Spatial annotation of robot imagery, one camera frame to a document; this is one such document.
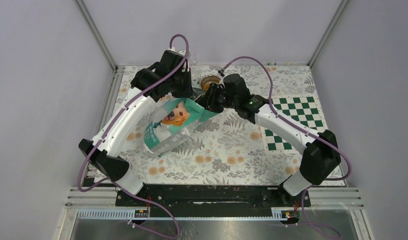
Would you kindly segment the green pet food bag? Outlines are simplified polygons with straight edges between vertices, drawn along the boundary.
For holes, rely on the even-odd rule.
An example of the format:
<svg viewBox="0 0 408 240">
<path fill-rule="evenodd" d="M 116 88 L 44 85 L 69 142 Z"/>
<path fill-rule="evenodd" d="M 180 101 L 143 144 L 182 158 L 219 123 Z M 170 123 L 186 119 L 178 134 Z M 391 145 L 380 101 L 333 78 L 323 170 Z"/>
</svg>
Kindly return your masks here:
<svg viewBox="0 0 408 240">
<path fill-rule="evenodd" d="M 144 152 L 160 157 L 188 140 L 196 128 L 216 116 L 190 98 L 173 98 L 157 107 L 145 128 Z"/>
</svg>

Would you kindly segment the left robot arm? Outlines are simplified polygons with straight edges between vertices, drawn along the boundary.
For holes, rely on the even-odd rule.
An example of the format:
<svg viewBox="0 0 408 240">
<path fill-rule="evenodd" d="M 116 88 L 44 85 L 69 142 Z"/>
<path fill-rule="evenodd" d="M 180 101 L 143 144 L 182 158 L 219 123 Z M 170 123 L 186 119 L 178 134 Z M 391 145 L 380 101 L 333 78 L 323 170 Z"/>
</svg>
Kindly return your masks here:
<svg viewBox="0 0 408 240">
<path fill-rule="evenodd" d="M 119 154 L 143 115 L 167 94 L 175 98 L 188 98 L 194 94 L 187 54 L 185 51 L 179 53 L 173 47 L 164 51 L 160 61 L 137 72 L 116 113 L 91 140 L 82 139 L 78 144 L 86 162 L 118 188 L 126 190 L 128 199 L 136 206 L 145 203 L 147 193 L 142 189 L 143 182 L 130 169 L 129 162 Z"/>
</svg>

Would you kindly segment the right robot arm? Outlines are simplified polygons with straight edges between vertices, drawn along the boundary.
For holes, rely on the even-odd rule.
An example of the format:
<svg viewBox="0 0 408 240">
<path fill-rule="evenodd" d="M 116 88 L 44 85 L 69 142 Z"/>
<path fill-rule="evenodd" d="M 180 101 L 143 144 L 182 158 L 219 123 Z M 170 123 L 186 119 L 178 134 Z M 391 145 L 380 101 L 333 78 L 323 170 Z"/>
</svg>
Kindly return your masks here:
<svg viewBox="0 0 408 240">
<path fill-rule="evenodd" d="M 271 99 L 252 94 L 237 73 L 227 75 L 221 84 L 210 84 L 196 102 L 213 113 L 234 109 L 239 117 L 264 127 L 281 137 L 302 156 L 300 168 L 280 184 L 280 203 L 291 206 L 303 190 L 320 185 L 341 163 L 336 136 L 318 132 L 276 110 Z"/>
</svg>

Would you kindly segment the steel bowl with kibble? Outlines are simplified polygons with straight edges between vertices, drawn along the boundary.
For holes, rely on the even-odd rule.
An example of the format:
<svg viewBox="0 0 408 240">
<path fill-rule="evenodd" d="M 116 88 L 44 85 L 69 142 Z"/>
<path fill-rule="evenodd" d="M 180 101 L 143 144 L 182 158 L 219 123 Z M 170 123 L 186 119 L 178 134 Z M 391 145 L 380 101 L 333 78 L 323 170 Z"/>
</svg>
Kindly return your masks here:
<svg viewBox="0 0 408 240">
<path fill-rule="evenodd" d="M 220 80 L 217 75 L 207 75 L 201 79 L 199 85 L 206 92 L 211 84 L 219 84 Z"/>
</svg>

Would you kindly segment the clear water bottle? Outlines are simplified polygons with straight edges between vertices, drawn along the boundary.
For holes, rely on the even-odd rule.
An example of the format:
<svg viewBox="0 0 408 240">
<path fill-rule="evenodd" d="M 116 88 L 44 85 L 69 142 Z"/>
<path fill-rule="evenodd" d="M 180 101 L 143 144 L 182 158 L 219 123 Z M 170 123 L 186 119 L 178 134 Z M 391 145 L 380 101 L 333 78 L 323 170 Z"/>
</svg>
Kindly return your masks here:
<svg viewBox="0 0 408 240">
<path fill-rule="evenodd" d="M 199 81 L 201 80 L 201 65 L 199 63 L 199 58 L 197 54 L 189 53 L 187 55 L 189 72 L 191 75 L 192 85 L 197 87 Z"/>
</svg>

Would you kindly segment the floral patterned table mat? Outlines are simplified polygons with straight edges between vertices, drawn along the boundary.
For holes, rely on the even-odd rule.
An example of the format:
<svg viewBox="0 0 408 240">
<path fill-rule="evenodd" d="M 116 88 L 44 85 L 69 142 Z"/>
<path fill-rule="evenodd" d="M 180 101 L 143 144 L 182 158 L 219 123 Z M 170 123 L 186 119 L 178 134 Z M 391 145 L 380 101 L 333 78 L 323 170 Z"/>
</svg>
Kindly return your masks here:
<svg viewBox="0 0 408 240">
<path fill-rule="evenodd" d="M 323 131 L 327 124 L 308 66 L 230 66 L 247 88 L 302 124 Z M 190 138 L 161 157 L 143 150 L 146 114 L 124 141 L 120 156 L 147 184 L 277 185 L 295 173 L 301 155 L 270 131 L 226 109 L 199 125 Z"/>
</svg>

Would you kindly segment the green white checkerboard mat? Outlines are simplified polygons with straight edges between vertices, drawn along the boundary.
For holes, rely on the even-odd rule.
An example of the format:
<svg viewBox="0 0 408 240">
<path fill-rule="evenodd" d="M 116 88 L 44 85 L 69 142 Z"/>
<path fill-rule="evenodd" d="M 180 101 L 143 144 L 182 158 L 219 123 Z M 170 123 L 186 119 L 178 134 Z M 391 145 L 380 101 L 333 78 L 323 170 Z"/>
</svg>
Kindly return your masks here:
<svg viewBox="0 0 408 240">
<path fill-rule="evenodd" d="M 302 154 L 306 143 L 315 139 L 306 133 L 324 132 L 328 127 L 318 98 L 314 95 L 280 95 L 255 114 L 260 126 L 264 148 L 268 154 Z"/>
</svg>

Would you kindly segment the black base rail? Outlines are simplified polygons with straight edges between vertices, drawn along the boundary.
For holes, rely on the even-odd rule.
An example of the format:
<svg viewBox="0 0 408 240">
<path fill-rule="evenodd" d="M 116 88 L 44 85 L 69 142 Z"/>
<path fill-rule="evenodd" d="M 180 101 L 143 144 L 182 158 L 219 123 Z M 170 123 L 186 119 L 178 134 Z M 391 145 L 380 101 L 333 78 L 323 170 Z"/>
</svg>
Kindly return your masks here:
<svg viewBox="0 0 408 240">
<path fill-rule="evenodd" d="M 287 196 L 277 186 L 264 185 L 146 184 L 137 195 L 176 218 L 270 217 L 272 208 L 311 206 L 308 193 Z"/>
</svg>

